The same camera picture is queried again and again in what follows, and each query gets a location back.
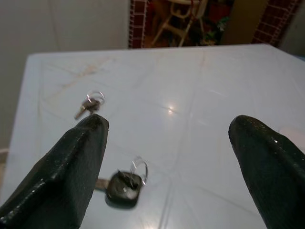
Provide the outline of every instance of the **black key fob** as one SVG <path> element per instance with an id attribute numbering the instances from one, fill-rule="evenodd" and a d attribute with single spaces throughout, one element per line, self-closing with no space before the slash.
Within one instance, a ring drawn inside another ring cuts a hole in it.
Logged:
<path id="1" fill-rule="evenodd" d="M 139 175 L 118 171 L 112 176 L 106 189 L 106 195 L 110 202 L 134 207 L 142 188 L 142 178 Z"/>

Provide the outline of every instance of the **chair leg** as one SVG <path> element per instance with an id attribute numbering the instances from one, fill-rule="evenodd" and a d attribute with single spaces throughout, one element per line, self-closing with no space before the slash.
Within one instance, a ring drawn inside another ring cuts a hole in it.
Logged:
<path id="1" fill-rule="evenodd" d="M 167 25 L 167 23 L 169 22 L 169 20 L 172 18 L 172 15 L 168 16 L 168 18 L 166 19 L 166 21 L 163 23 L 163 25 L 161 26 L 161 28 L 159 29 L 157 35 L 154 37 L 151 45 L 150 45 L 150 48 L 152 48 L 154 46 L 154 44 L 157 42 L 157 40 L 159 39 L 159 37 L 161 36 L 165 26 Z"/>
<path id="2" fill-rule="evenodd" d="M 193 20 L 190 20 L 189 23 L 188 23 L 188 25 L 187 25 L 187 27 L 186 27 L 186 29 L 185 29 L 185 31 L 184 31 L 184 35 L 183 35 L 183 37 L 181 38 L 181 41 L 180 41 L 178 47 L 181 47 L 181 46 L 183 45 L 184 39 L 185 39 L 186 35 L 188 34 L 189 29 L 190 29 L 192 23 L 193 23 Z"/>
<path id="3" fill-rule="evenodd" d="M 202 32 L 202 37 L 204 37 L 204 28 L 203 28 L 202 18 L 199 19 L 199 22 L 200 22 L 200 29 L 201 29 L 201 32 Z"/>

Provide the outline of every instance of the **metal key ring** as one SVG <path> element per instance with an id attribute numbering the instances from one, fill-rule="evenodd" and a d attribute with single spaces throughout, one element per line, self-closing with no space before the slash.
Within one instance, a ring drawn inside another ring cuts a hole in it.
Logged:
<path id="1" fill-rule="evenodd" d="M 90 91 L 87 93 L 87 100 L 91 103 L 91 99 L 100 99 L 100 104 L 103 105 L 105 103 L 105 96 L 102 92 L 99 91 Z"/>
<path id="2" fill-rule="evenodd" d="M 147 177 L 148 177 L 148 166 L 147 166 L 147 163 L 140 156 L 137 156 L 132 161 L 132 166 L 130 168 L 130 172 L 132 174 L 134 174 L 135 170 L 137 169 L 137 166 L 139 166 L 140 164 L 144 164 L 145 165 L 145 176 L 141 177 L 141 178 L 142 178 L 142 184 L 146 185 L 146 181 L 147 181 Z"/>

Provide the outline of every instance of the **table surface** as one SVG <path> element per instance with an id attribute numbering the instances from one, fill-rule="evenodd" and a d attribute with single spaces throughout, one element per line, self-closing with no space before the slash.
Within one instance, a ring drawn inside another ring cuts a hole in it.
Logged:
<path id="1" fill-rule="evenodd" d="M 110 123 L 100 177 L 141 156 L 130 210 L 94 191 L 81 229 L 264 229 L 232 150 L 237 115 L 305 132 L 305 63 L 268 45 L 35 54 L 28 58 L 1 203 L 70 128 L 89 90 Z"/>

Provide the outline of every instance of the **white wall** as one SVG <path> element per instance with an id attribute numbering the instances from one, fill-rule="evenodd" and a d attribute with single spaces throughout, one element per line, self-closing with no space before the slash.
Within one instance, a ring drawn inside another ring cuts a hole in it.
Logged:
<path id="1" fill-rule="evenodd" d="M 9 145 L 26 57 L 125 49 L 128 14 L 129 0 L 0 0 L 0 148 Z"/>
<path id="2" fill-rule="evenodd" d="M 292 20 L 280 49 L 293 55 L 305 56 L 305 1 L 301 4 L 295 18 Z"/>

